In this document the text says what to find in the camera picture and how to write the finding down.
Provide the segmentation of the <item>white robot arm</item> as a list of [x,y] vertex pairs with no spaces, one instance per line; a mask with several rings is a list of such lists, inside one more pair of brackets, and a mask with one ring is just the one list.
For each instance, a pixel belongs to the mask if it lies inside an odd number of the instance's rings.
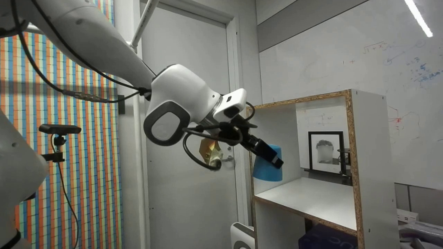
[[145,133],[157,146],[186,144],[190,136],[243,146],[275,168],[279,154],[250,133],[241,117],[247,92],[212,90],[189,68],[174,64],[154,72],[89,0],[0,0],[2,35],[23,38],[37,25],[53,45],[84,68],[129,85],[150,102]]

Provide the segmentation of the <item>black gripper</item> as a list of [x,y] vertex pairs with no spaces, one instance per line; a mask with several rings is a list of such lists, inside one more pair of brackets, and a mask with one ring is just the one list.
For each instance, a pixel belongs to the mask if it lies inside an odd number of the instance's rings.
[[233,118],[230,122],[219,122],[205,128],[212,139],[229,146],[241,144],[246,149],[250,149],[255,155],[272,164],[276,169],[280,169],[284,165],[284,161],[268,143],[251,135],[251,129],[257,129],[257,125],[240,115]]

